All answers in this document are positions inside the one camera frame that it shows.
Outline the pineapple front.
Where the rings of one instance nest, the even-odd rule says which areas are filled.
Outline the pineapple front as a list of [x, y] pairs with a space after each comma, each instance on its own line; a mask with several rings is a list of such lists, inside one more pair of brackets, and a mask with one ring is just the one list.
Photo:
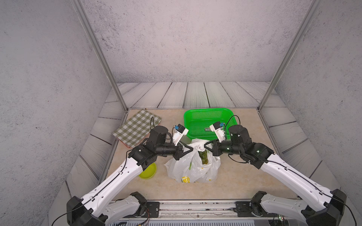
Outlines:
[[202, 164], [203, 165], [207, 165], [208, 164], [208, 155], [207, 155], [208, 151], [205, 150], [203, 152], [199, 152], [199, 156], [201, 158]]

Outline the white plastic bag lemon print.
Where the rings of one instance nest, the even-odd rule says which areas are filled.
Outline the white plastic bag lemon print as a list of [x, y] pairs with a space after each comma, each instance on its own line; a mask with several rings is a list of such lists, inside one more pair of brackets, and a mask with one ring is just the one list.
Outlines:
[[180, 158], [179, 161], [170, 159], [166, 164], [168, 177], [179, 183], [208, 183], [217, 179], [218, 169], [221, 165], [220, 157], [213, 156], [208, 150], [208, 164], [203, 165], [199, 152], [206, 149], [207, 140], [193, 139], [189, 146], [193, 152]]

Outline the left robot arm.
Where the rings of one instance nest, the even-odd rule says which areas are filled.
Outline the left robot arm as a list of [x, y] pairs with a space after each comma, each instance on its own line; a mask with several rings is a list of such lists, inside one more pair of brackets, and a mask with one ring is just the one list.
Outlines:
[[172, 156], [180, 160], [193, 151], [192, 147], [181, 142], [188, 129], [182, 125], [175, 126], [175, 133], [169, 133], [164, 126], [156, 126], [150, 135], [138, 146], [127, 151], [126, 158], [118, 169], [96, 188], [83, 197], [72, 197], [67, 202], [64, 214], [70, 226], [108, 226], [127, 216], [149, 217], [147, 199], [139, 192], [112, 202], [112, 199], [134, 178], [139, 176], [157, 157]]

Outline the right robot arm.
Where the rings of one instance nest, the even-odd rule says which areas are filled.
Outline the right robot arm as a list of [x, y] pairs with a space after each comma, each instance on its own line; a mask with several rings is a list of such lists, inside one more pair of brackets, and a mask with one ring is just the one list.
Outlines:
[[226, 125], [216, 122], [210, 131], [217, 136], [204, 147], [213, 156], [238, 155], [242, 163], [250, 164], [273, 176], [295, 194], [298, 199], [273, 196], [257, 192], [249, 203], [249, 211], [255, 217], [277, 214], [293, 218], [308, 226], [340, 226], [347, 205], [347, 195], [340, 189], [330, 190], [287, 164], [272, 149], [262, 143], [255, 143], [248, 130], [241, 125], [229, 128], [230, 139], [224, 132]]

